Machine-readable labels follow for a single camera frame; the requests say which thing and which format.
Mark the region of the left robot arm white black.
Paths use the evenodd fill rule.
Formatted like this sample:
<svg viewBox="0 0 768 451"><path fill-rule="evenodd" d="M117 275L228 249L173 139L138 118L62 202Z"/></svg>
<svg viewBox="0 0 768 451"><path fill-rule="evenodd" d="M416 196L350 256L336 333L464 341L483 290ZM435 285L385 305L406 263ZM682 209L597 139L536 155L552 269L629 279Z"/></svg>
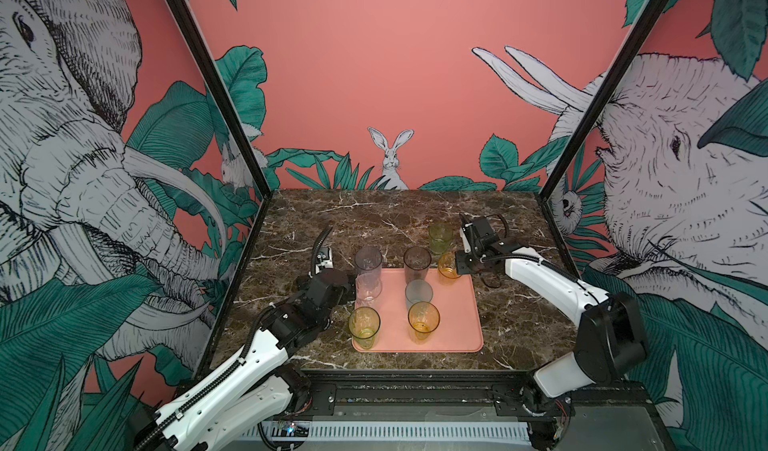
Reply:
<svg viewBox="0 0 768 451"><path fill-rule="evenodd" d="M264 308L245 344L190 390L128 421L134 450L221 450L245 431L310 400L309 379L290 358L354 300L353 278L324 269L288 298Z"/></svg>

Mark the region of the tall yellow glass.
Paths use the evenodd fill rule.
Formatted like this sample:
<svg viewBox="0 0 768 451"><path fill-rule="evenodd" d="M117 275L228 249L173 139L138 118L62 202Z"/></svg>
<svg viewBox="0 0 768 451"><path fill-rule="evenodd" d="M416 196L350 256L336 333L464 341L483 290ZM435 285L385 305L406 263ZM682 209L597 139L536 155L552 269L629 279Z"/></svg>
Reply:
<svg viewBox="0 0 768 451"><path fill-rule="evenodd" d="M410 338L417 344L424 344L439 327L441 315L431 302L420 301L409 308L407 319Z"/></svg>

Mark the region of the light green glass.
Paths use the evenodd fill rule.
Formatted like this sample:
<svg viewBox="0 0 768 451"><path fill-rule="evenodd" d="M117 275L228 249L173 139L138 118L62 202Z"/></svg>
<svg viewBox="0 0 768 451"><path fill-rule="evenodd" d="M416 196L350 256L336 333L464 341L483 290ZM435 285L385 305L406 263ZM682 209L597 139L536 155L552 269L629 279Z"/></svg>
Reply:
<svg viewBox="0 0 768 451"><path fill-rule="evenodd" d="M348 330L363 350L371 350L381 329L381 318L371 307L359 307L348 318Z"/></svg>
<svg viewBox="0 0 768 451"><path fill-rule="evenodd" d="M428 226L429 249L434 255L448 252L454 241L454 227L447 222L435 222Z"/></svg>

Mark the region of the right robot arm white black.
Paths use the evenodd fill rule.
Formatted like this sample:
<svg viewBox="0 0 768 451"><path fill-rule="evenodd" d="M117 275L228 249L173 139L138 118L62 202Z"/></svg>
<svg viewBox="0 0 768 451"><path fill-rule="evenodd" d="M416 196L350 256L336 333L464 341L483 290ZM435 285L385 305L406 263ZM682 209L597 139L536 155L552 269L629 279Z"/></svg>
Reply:
<svg viewBox="0 0 768 451"><path fill-rule="evenodd" d="M608 385L649 356L637 299L575 277L531 247L500 236L486 216L460 216L463 249L455 254L457 273L504 274L543 297L577 327L575 346L534 371L520 390L532 413L577 389Z"/></svg>

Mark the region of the clear short glass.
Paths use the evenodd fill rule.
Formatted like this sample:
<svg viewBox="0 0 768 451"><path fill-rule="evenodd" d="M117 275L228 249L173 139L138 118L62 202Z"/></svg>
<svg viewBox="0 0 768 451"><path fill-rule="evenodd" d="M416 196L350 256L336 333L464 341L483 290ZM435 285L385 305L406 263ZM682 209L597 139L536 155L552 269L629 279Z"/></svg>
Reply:
<svg viewBox="0 0 768 451"><path fill-rule="evenodd" d="M355 307L372 307L382 293L383 284L380 277L358 276L355 282Z"/></svg>

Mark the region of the orange yellow glass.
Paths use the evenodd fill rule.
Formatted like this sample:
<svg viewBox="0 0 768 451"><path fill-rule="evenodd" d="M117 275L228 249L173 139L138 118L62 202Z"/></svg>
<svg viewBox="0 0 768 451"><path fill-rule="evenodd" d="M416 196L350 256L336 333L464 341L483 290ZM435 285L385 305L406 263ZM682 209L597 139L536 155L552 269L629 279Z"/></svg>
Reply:
<svg viewBox="0 0 768 451"><path fill-rule="evenodd" d="M454 251L448 251L440 256L437 261L437 270L440 282L444 285L452 284L460 278Z"/></svg>

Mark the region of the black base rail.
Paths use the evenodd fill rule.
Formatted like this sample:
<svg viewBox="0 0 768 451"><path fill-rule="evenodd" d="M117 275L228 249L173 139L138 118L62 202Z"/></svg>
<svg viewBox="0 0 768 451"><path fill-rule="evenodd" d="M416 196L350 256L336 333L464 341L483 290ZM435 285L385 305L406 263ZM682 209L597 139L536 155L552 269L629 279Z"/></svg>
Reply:
<svg viewBox="0 0 768 451"><path fill-rule="evenodd" d="M330 417L344 406L394 408L490 408L492 414L519 421L575 418L591 410L627 415L638 411L658 418L645 388L630 381L589 385L556 398L541 416L524 409L520 396L528 374L493 370L311 370L309 407L298 415Z"/></svg>

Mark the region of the black frame post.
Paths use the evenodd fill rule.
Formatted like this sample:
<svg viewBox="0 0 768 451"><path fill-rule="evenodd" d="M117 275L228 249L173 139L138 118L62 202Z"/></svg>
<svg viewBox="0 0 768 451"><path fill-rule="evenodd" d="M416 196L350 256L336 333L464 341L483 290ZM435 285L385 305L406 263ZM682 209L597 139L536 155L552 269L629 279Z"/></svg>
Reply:
<svg viewBox="0 0 768 451"><path fill-rule="evenodd" d="M272 197L272 191L254 157L253 148L246 138L242 122L223 83L216 63L210 55L208 46L197 26L187 0L165 0L165 2L203 76L205 85L211 92L229 133L245 161L249 174L258 190L259 197L262 200L269 201Z"/></svg>
<svg viewBox="0 0 768 451"><path fill-rule="evenodd" d="M590 132L595 128L600 117L618 85L624 78L635 56L653 30L669 0L645 0L636 21L631 27L625 41L616 55L611 67L605 74L601 86L584 112L578 126L567 143L563 154L557 161L554 170L539 192L540 201L549 200L560 180L578 151L583 146Z"/></svg>

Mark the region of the left black frame post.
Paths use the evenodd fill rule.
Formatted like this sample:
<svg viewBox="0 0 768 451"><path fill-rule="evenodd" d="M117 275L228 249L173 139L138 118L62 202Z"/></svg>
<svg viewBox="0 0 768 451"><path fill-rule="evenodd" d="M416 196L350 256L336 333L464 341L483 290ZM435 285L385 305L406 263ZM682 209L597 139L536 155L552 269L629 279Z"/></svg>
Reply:
<svg viewBox="0 0 768 451"><path fill-rule="evenodd" d="M242 122L223 83L216 63L210 55L208 46L197 26L187 0L165 0L165 2L203 76L205 85L211 92L229 133L245 161L249 174L258 190L259 197L262 200L269 201L272 197L272 191L254 157L253 148L246 138Z"/></svg>

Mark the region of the clear bluish tall glass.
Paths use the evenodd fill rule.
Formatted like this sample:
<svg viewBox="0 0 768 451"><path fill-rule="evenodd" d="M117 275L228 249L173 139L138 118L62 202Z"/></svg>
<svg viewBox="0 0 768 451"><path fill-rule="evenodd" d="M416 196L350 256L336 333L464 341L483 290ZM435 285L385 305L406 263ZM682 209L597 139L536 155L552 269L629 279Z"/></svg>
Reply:
<svg viewBox="0 0 768 451"><path fill-rule="evenodd" d="M376 246L364 246L355 255L356 287L366 296L375 295L381 288L383 256Z"/></svg>

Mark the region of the pink square tray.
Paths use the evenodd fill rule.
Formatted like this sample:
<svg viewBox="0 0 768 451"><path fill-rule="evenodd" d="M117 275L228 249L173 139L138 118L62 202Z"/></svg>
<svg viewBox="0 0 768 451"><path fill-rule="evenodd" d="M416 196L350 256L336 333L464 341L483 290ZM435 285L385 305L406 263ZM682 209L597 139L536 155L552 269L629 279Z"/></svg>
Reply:
<svg viewBox="0 0 768 451"><path fill-rule="evenodd" d="M408 322L405 273L402 268L381 272L383 291L371 302L381 318L370 353L474 353L483 347L483 335L472 278L450 279L435 268L426 282L433 289L432 304L440 313L436 331L418 340Z"/></svg>

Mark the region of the dark brown glass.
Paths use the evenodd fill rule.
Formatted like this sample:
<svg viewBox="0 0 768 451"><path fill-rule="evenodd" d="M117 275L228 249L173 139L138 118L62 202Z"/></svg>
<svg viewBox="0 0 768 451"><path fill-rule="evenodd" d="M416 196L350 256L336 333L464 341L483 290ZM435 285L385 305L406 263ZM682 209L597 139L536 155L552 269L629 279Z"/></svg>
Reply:
<svg viewBox="0 0 768 451"><path fill-rule="evenodd" d="M431 266L432 256L428 248L413 246L403 255L404 273L407 284L425 280Z"/></svg>

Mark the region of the right black frame post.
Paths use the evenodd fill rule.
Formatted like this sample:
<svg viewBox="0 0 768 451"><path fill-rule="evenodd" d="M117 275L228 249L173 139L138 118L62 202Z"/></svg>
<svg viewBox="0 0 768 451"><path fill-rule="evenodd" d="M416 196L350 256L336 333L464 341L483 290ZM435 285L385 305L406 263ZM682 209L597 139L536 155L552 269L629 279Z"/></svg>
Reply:
<svg viewBox="0 0 768 451"><path fill-rule="evenodd" d="M583 146L590 132L595 128L600 117L618 85L624 78L635 56L653 30L669 0L645 0L636 21L631 27L625 41L616 55L611 67L605 74L601 86L584 112L578 126L567 143L563 154L557 161L554 170L539 192L540 201L549 200L560 180L578 151Z"/></svg>

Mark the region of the white perforated strip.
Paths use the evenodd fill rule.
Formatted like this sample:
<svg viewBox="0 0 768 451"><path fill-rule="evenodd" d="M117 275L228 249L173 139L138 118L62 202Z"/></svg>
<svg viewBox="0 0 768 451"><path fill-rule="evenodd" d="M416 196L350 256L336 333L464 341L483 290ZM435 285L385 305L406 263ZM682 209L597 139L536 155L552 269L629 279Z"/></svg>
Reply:
<svg viewBox="0 0 768 451"><path fill-rule="evenodd" d="M272 443L317 441L531 443L523 422L265 421L242 435Z"/></svg>

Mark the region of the frosted teal glass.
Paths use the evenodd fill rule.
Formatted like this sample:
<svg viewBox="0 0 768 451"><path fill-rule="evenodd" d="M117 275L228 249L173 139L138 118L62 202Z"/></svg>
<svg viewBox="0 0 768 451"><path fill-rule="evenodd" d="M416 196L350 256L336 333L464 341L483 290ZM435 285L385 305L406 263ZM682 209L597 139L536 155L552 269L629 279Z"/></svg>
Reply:
<svg viewBox="0 0 768 451"><path fill-rule="evenodd" d="M433 296L433 288L425 280L413 280L405 288L405 299L408 308L420 302L431 302Z"/></svg>

